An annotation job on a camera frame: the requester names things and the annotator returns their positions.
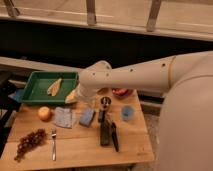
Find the banana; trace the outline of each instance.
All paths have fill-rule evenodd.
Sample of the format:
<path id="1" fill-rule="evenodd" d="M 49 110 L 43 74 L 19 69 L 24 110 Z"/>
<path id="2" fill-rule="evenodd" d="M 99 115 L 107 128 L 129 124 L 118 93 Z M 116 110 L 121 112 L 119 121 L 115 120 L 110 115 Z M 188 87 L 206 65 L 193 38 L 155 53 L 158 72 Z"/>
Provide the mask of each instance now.
<path id="1" fill-rule="evenodd" d="M 67 97 L 66 97 L 66 99 L 65 99 L 65 103 L 67 104 L 67 103 L 71 103 L 71 102 L 73 102 L 73 101 L 75 101 L 76 100 L 76 98 L 75 98 L 75 89 L 74 90 L 72 90 L 68 95 L 67 95 Z"/>
<path id="2" fill-rule="evenodd" d="M 62 81 L 62 78 L 59 78 L 53 84 L 51 84 L 51 86 L 47 89 L 47 94 L 51 96 L 55 96 L 61 87 L 61 81 Z"/>

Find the blue sponge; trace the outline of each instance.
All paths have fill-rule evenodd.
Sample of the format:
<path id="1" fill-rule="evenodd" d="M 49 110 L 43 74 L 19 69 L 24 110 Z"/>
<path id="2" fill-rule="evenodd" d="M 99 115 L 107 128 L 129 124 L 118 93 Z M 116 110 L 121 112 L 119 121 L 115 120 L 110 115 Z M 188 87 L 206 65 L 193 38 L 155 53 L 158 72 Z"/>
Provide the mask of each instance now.
<path id="1" fill-rule="evenodd" d="M 80 118 L 79 124 L 81 124 L 82 126 L 89 127 L 93 120 L 94 115 L 95 115 L 94 109 L 86 108 L 83 112 L 83 115 Z"/>

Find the red bowl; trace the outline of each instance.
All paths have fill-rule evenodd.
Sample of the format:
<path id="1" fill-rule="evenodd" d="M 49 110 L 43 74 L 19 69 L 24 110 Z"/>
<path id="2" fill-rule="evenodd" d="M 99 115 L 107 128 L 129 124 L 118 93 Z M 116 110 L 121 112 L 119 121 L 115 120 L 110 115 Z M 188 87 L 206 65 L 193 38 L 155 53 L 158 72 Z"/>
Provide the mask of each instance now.
<path id="1" fill-rule="evenodd" d="M 112 88 L 113 95 L 118 99 L 124 99 L 124 98 L 128 97 L 132 92 L 133 92 L 133 90 L 131 90 L 131 89 Z"/>

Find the metal fork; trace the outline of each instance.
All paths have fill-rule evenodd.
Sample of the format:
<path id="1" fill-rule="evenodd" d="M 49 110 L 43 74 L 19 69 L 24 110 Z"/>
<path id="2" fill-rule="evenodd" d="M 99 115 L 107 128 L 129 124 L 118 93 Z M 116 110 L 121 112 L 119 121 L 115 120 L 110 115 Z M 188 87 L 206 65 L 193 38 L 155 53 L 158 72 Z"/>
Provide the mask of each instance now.
<path id="1" fill-rule="evenodd" d="M 52 159 L 56 160 L 56 129 L 52 129 L 52 139 L 53 139 L 53 148 L 52 148 Z"/>

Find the knife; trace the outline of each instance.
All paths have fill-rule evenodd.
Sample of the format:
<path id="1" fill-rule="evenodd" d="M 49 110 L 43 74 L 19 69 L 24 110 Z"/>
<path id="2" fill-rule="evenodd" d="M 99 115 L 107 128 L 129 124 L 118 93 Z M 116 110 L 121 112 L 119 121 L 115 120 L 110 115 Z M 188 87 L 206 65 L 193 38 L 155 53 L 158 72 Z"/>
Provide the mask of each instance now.
<path id="1" fill-rule="evenodd" d="M 115 147 L 115 150 L 119 151 L 119 144 L 118 144 L 118 138 L 117 138 L 117 132 L 116 132 L 116 125 L 115 122 L 112 122 L 111 124 L 111 130 L 112 130 L 112 141 Z"/>

